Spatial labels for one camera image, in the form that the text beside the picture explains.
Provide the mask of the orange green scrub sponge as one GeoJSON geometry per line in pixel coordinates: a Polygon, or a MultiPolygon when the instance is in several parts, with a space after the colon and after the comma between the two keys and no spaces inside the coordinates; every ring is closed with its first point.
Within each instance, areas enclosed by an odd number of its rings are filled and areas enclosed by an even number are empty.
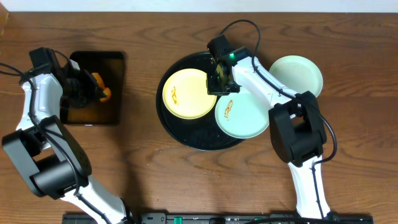
{"type": "Polygon", "coordinates": [[[105,86],[102,77],[99,73],[92,73],[93,78],[96,80],[96,85],[99,88],[99,100],[104,103],[111,98],[111,90],[105,86]]]}

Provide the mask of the yellow plate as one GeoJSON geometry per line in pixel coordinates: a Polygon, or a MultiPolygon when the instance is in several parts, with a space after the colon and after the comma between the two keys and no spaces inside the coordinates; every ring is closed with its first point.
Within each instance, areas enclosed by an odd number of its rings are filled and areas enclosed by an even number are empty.
{"type": "Polygon", "coordinates": [[[206,87],[207,74],[195,68],[173,73],[162,89],[165,107],[178,118],[197,119],[214,107],[217,96],[209,95],[206,87]]]}

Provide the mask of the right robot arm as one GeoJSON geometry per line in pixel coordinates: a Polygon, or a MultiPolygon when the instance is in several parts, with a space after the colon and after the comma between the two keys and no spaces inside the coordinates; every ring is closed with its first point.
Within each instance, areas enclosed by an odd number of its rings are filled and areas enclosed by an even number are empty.
{"type": "Polygon", "coordinates": [[[211,95],[228,95],[245,88],[270,105],[271,143],[288,164],[297,196],[296,211],[302,218],[325,219],[330,208],[323,190],[320,166],[326,132],[332,128],[321,115],[316,96],[297,93],[268,72],[247,48],[208,46],[216,63],[216,75],[208,79],[211,95]]]}

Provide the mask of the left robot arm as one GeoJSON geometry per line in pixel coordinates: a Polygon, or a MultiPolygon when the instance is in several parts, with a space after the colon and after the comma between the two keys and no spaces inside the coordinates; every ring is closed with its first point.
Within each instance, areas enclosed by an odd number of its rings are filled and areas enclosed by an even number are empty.
{"type": "Polygon", "coordinates": [[[18,75],[24,109],[2,147],[30,191],[72,203],[96,223],[133,223],[123,200],[94,178],[88,156],[59,118],[62,98],[78,104],[109,98],[100,75],[80,68],[35,68],[18,75]]]}

